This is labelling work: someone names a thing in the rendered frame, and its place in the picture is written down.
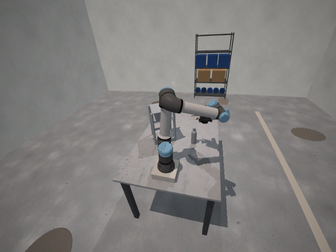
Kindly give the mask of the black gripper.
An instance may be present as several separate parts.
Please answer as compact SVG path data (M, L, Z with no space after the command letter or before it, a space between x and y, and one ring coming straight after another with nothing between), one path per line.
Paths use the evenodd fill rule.
M199 123L201 122L203 124L206 124L209 121L212 122L212 119L210 119L208 117L202 117L202 116L197 116L197 115L191 115L191 116L194 116L194 120L198 120Z

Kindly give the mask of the grey shelving unit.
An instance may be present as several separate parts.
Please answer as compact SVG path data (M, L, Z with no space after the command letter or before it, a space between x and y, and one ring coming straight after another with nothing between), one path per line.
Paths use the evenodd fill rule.
M151 125L151 131L154 141L154 144L157 145L157 137L158 133L160 132L160 128L155 128L154 123L159 123L161 118L161 108L159 107L159 103L150 104L148 105L148 111L149 111L149 117L150 117L150 125ZM151 113L152 112L152 113ZM176 123L175 123L175 113L173 112L173 118L171 116L171 120L173 120L173 129L174 134L172 133L172 126L170 127L170 134L171 134L171 142L176 141Z

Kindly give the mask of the grey bottle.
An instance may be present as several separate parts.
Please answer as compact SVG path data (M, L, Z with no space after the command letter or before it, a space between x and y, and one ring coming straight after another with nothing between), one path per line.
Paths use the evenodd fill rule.
M191 134L191 143L192 144L196 144L196 137L197 137L196 127L193 127L192 134Z

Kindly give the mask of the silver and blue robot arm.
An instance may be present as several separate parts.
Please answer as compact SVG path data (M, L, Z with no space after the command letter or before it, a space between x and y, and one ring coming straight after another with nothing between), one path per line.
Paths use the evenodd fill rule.
M175 168L173 147L171 145L171 116L174 113L188 113L225 123L229 120L230 111L224 109L215 99L208 106L185 102L176 97L170 87L164 87L159 92L159 107L161 108L160 132L157 136L159 161L157 168L162 173L170 173ZM227 111L227 112L226 112Z

